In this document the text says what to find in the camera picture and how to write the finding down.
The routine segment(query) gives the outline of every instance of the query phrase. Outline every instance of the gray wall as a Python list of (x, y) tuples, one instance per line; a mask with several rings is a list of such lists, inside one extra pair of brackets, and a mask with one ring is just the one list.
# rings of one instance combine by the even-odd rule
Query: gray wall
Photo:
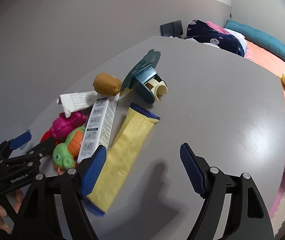
[(224, 25), (230, 13), (216, 0), (0, 0), (0, 142), (161, 24), (182, 20), (185, 34), (195, 18)]

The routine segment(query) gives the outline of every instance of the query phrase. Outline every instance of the white paper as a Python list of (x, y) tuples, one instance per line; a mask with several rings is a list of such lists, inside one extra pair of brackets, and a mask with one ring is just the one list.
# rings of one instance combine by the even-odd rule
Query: white paper
[(77, 163), (90, 158), (99, 145), (108, 149), (119, 94), (115, 97), (98, 96), (91, 110)]
[(73, 112), (91, 107), (97, 100), (97, 92), (82, 92), (63, 94), (59, 96), (59, 104), (62, 104), (65, 116), (68, 118)]

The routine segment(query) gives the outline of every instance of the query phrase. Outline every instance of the teal toy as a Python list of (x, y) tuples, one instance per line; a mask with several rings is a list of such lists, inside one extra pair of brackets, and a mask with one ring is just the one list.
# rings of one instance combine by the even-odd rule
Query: teal toy
[(153, 104), (155, 100), (159, 101), (156, 93), (163, 95), (168, 91), (166, 83), (155, 70), (159, 59), (160, 52), (151, 49), (124, 79), (120, 96), (134, 89), (147, 103)]

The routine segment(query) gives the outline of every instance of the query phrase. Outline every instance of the teal pillow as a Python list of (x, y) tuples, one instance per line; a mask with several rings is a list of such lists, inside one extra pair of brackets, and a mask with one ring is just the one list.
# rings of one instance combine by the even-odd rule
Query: teal pillow
[(249, 25), (232, 20), (229, 20), (226, 23), (225, 28), (241, 33), (245, 36), (246, 40), (257, 44), (259, 47), (271, 52), (285, 62), (285, 45), (275, 37), (270, 36), (263, 31), (254, 29)]

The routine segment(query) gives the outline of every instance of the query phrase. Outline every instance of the navy blanket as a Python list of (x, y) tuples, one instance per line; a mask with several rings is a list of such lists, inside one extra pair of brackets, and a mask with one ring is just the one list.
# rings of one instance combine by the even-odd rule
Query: navy blanket
[(244, 49), (233, 35), (220, 33), (200, 20), (193, 20), (189, 23), (187, 38), (193, 38), (200, 43), (216, 44), (221, 49), (244, 57)]

